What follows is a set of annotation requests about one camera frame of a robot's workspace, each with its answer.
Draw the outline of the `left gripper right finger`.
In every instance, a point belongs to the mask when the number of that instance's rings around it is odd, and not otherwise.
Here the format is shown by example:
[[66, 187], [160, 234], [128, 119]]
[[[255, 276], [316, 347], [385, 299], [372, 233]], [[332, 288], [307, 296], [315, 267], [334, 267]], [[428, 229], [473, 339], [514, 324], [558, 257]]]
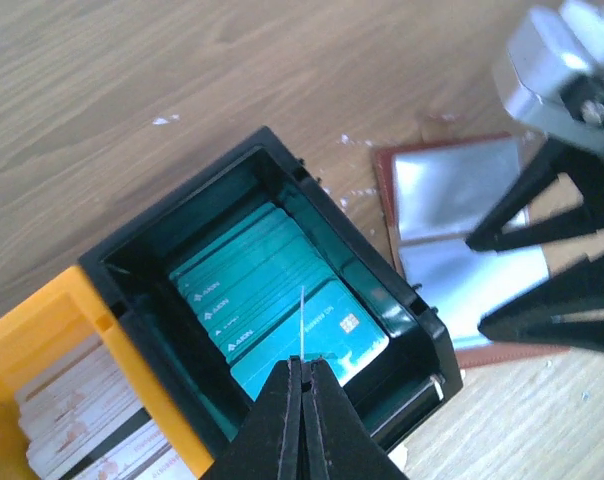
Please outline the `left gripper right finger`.
[[404, 479], [373, 441], [324, 360], [301, 365], [301, 477]]

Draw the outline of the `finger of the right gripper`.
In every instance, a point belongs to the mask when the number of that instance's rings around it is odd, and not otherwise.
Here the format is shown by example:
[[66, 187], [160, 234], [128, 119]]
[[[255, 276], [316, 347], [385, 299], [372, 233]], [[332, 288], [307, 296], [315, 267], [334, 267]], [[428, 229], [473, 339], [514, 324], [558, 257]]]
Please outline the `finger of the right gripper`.
[[604, 254], [581, 259], [485, 315], [478, 330], [494, 342], [604, 353]]

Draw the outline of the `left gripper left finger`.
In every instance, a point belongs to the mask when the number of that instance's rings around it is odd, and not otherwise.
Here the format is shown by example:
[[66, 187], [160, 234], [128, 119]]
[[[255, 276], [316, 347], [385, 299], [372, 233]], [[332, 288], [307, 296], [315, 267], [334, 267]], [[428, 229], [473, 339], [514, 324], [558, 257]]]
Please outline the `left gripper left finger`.
[[302, 362], [275, 364], [238, 434], [205, 479], [300, 479]]

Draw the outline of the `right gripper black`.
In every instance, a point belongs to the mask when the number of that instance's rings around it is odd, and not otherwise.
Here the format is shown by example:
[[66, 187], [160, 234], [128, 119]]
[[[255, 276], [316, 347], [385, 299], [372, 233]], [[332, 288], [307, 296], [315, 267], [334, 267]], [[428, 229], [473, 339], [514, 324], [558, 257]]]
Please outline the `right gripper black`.
[[[506, 251], [594, 234], [604, 229], [604, 79], [581, 76], [561, 92], [580, 131], [547, 140], [509, 191], [466, 238], [477, 252]], [[503, 227], [563, 173], [582, 203], [543, 221], [505, 232]]]

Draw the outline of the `brown leather card holder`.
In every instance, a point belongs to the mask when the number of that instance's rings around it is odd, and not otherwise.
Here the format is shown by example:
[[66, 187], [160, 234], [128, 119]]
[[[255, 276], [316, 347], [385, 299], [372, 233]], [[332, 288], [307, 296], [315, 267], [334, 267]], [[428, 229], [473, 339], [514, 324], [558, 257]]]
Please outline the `brown leather card holder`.
[[437, 308], [460, 367], [565, 353], [495, 343], [478, 330], [485, 314], [549, 277], [539, 246], [480, 253], [465, 243], [520, 174], [514, 136], [377, 146], [372, 162], [394, 266], [407, 282], [421, 284], [422, 298]]

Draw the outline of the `teal credit card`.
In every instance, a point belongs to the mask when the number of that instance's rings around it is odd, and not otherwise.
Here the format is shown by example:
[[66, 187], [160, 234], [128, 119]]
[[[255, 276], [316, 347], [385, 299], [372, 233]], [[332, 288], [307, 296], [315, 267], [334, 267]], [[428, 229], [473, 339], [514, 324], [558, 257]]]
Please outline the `teal credit card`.
[[305, 286], [301, 286], [300, 291], [300, 302], [299, 302], [299, 340], [300, 340], [300, 351], [299, 358], [301, 362], [305, 361]]

